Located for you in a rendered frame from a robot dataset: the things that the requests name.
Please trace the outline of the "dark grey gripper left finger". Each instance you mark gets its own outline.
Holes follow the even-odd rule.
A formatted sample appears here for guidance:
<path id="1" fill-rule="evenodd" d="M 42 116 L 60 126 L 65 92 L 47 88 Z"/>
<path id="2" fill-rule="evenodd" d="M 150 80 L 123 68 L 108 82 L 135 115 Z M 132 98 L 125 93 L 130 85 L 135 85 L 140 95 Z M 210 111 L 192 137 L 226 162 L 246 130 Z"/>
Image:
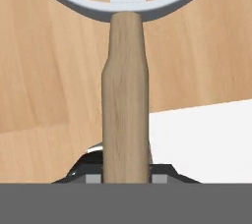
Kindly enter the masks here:
<path id="1" fill-rule="evenodd" d="M 87 151 L 76 161 L 69 172 L 61 179 L 55 181 L 55 184 L 84 183 L 87 175 L 100 175 L 103 164 L 102 144 L 96 144 L 87 149 Z"/>

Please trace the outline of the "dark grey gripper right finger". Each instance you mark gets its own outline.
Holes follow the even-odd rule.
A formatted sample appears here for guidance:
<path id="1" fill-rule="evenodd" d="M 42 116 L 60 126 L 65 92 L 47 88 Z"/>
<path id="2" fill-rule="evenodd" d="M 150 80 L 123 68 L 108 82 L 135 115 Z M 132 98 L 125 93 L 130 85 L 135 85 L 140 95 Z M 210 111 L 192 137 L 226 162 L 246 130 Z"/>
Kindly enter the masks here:
<path id="1" fill-rule="evenodd" d="M 185 183 L 185 184 L 199 184 L 192 178 L 179 174 L 172 164 L 155 164 L 153 160 L 152 148 L 149 147 L 149 183 L 150 184 L 171 184 L 171 183 Z"/>

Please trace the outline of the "white drawer front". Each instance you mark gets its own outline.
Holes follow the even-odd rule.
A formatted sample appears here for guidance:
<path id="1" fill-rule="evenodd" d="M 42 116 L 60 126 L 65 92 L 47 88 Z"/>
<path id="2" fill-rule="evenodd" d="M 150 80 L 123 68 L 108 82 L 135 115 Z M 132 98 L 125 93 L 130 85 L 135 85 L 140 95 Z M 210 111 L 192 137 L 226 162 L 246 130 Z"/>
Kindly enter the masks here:
<path id="1" fill-rule="evenodd" d="M 201 183 L 252 184 L 252 99 L 150 115 L 155 164 Z"/>

